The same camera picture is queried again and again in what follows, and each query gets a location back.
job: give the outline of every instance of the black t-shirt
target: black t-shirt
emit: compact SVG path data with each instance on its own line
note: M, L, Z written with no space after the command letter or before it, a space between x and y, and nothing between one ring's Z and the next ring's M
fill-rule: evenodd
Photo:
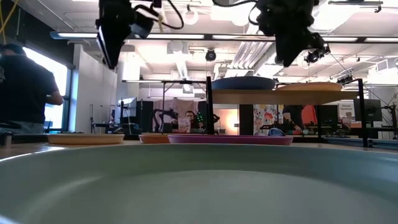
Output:
M47 95L58 91L54 76L25 56L0 57L6 80L0 84L0 119L44 123Z
M290 113L290 118L292 121L301 129L304 129L303 119L301 112L303 110L303 106L300 105L285 105L282 114Z

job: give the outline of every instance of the monitor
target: monitor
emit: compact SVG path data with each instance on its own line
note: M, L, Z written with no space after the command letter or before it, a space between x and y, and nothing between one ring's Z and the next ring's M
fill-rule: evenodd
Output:
M338 105L320 105L318 106L320 110L320 122L321 125L332 125L338 124Z
M365 101L365 120L366 121L383 121L380 100L364 100ZM361 121L361 109L359 99L354 99L355 121Z

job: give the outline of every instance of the gray plate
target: gray plate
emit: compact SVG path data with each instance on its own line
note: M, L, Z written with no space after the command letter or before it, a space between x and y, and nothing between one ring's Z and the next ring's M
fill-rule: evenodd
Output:
M376 152L197 144L92 147L1 161L0 180L0 215L19 223L398 220L398 156Z

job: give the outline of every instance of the tan plate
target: tan plate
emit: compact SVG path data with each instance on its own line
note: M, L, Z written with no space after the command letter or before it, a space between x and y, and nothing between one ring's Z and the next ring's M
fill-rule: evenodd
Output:
M119 144L123 142L123 134L49 134L52 144Z
M140 134L139 135L139 140L144 143L144 144L168 144L169 139L167 137L167 134Z
M296 83L279 87L277 90L313 90L313 91L341 91L343 88L339 83L313 82Z

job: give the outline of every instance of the blue plate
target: blue plate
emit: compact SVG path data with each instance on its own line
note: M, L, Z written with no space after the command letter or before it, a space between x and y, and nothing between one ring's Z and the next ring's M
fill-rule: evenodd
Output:
M275 81L263 77L222 78L211 83L214 90L272 90Z

